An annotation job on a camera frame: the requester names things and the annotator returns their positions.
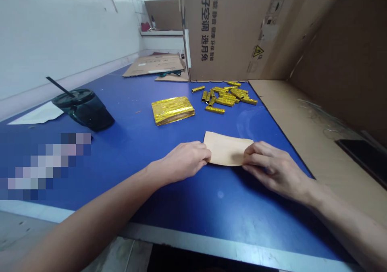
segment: hand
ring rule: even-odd
[[[301,171],[287,152],[266,142],[253,143],[243,157],[242,167],[283,197],[307,204],[311,190],[318,185]]]
[[[180,143],[164,158],[152,162],[149,168],[160,174],[163,184],[194,176],[211,158],[211,151],[200,141]]]

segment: black straw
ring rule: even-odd
[[[48,79],[51,83],[53,83],[54,85],[56,85],[59,89],[61,89],[62,91],[64,91],[67,95],[69,95],[70,97],[72,98],[75,98],[75,96],[70,93],[69,91],[67,91],[64,87],[62,87],[61,85],[59,85],[56,81],[54,81],[52,78],[50,77],[46,77],[46,79]]]

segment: blue tabletop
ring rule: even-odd
[[[155,82],[156,76],[123,78],[127,67],[94,80],[82,88],[92,89],[115,118],[107,130],[94,133],[67,115],[35,125],[0,123],[3,153],[0,159],[2,194],[7,177],[15,177],[16,166],[29,166],[31,155],[45,155],[45,144],[59,144],[61,133],[92,133],[90,150],[69,158],[60,176],[46,179],[46,190],[8,191],[8,199],[19,192],[33,202],[77,210],[115,186],[149,162],[164,157],[181,142],[203,141],[206,131],[266,141],[286,150],[299,167],[307,168],[282,133],[249,83],[256,106],[239,103],[224,106],[224,115],[204,110],[202,92],[226,83]],[[151,103],[187,96],[195,116],[156,126]],[[303,206],[268,191],[242,168],[208,164],[196,176],[158,190],[136,213],[133,222],[219,239],[353,262],[325,226]]]

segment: plastic tumbler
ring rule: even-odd
[[[70,91],[74,98],[66,93],[52,99],[52,103],[67,113],[75,122],[97,132],[109,128],[114,118],[97,95],[89,89]]]

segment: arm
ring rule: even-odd
[[[194,176],[211,152],[199,141],[182,143],[57,225],[24,259],[20,271],[80,271],[159,188]]]
[[[245,151],[243,168],[268,189],[310,208],[364,269],[387,271],[385,227],[307,177],[287,152],[255,142]]]

